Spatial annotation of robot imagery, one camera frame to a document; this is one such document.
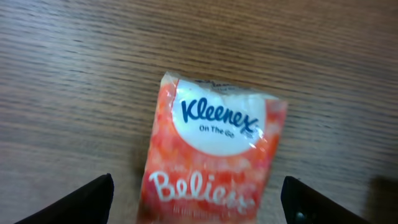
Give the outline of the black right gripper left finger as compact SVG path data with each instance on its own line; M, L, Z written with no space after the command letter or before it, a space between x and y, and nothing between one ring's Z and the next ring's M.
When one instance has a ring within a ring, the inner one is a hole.
M101 175L16 224L107 224L113 195L111 174Z

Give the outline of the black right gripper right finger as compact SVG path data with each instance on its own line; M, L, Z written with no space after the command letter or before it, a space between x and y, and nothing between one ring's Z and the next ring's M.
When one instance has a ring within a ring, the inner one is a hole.
M369 224L292 176L285 177L280 200L287 224Z

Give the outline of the orange snack packet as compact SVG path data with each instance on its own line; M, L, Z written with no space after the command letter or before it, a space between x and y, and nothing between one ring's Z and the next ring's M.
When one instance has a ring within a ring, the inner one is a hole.
M167 72L138 223L254 223L288 104L252 88Z

